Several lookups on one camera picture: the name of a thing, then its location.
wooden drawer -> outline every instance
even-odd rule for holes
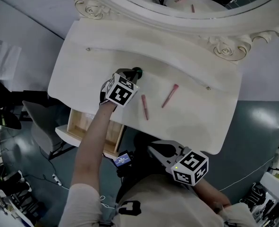
[[[93,120],[93,117],[93,114],[82,113],[71,109],[67,127],[59,126],[55,131],[65,142],[74,146],[79,146]],[[103,150],[107,157],[116,159],[118,156],[118,148],[123,129],[123,124],[110,121]]]

ornate white frame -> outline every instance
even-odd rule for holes
[[[147,9],[130,0],[75,0],[75,6],[83,16],[93,19],[123,17],[186,38],[198,36],[204,48],[229,61],[243,59],[255,39],[263,38],[268,43],[272,35],[279,37],[279,0],[258,0],[229,11],[190,16],[172,14],[159,6]]]

small display screen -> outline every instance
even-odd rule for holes
[[[130,159],[129,155],[127,153],[125,153],[125,154],[117,157],[116,160],[114,160],[114,163],[117,167],[119,167],[130,161],[131,161],[131,159]]]

t-shirt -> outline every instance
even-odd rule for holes
[[[75,184],[59,227],[97,227],[101,207],[93,187]],[[246,204],[227,207],[217,215],[194,192],[163,175],[151,175],[131,188],[118,203],[112,223],[115,227],[256,227]]]

apriltag cube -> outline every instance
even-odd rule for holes
[[[197,151],[190,151],[171,167],[174,180],[194,186],[209,171],[209,158]]]
[[[125,107],[139,90],[136,84],[117,73],[114,73],[114,76],[106,87],[106,99],[121,107]]]

